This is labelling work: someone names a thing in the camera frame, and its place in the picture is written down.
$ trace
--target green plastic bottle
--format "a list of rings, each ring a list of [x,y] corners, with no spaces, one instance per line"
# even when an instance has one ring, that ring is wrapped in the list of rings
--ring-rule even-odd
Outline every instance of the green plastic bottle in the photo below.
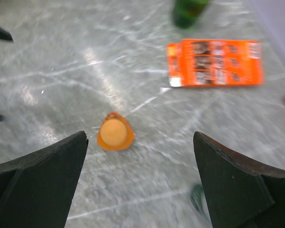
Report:
[[[172,12],[174,24],[182,29],[192,26],[204,9],[210,3],[210,0],[175,0]]]

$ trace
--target dark green object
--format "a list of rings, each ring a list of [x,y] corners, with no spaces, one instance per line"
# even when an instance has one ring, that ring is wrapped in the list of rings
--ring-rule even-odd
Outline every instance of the dark green object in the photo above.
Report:
[[[210,0],[175,0],[172,19],[182,29],[192,26],[200,17]]]
[[[285,228],[285,170],[199,132],[193,142],[213,228]]]
[[[204,212],[203,203],[202,203],[202,197],[204,195],[204,189],[201,184],[196,184],[193,186],[190,200],[193,204],[195,210],[206,220],[208,220],[206,213]]]

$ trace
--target orange box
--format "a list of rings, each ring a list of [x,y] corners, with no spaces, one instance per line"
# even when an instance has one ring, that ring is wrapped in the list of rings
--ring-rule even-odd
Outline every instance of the orange box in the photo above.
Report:
[[[263,84],[258,41],[185,39],[167,45],[167,58],[172,87]]]

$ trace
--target marble floor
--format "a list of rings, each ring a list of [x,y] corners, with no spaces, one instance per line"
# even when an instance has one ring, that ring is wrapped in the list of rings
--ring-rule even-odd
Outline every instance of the marble floor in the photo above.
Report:
[[[285,68],[240,0],[213,0],[197,28],[170,22],[172,0],[0,0],[0,163],[77,131],[90,140],[67,228],[205,228],[189,203],[199,182],[192,138],[285,169]],[[170,89],[165,45],[183,38],[261,40],[266,84]],[[108,112],[133,146],[104,152]]]

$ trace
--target gray marble floor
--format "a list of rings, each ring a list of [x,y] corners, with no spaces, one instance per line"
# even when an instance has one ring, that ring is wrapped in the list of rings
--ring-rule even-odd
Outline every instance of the gray marble floor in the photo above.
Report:
[[[0,0],[0,163],[79,130],[90,144],[67,228],[203,228],[189,191],[202,131],[285,169],[285,69],[239,0],[213,0],[195,31],[170,22],[172,0]],[[183,38],[263,42],[266,84],[169,89],[165,45]],[[136,133],[123,152],[95,134],[108,112]]]

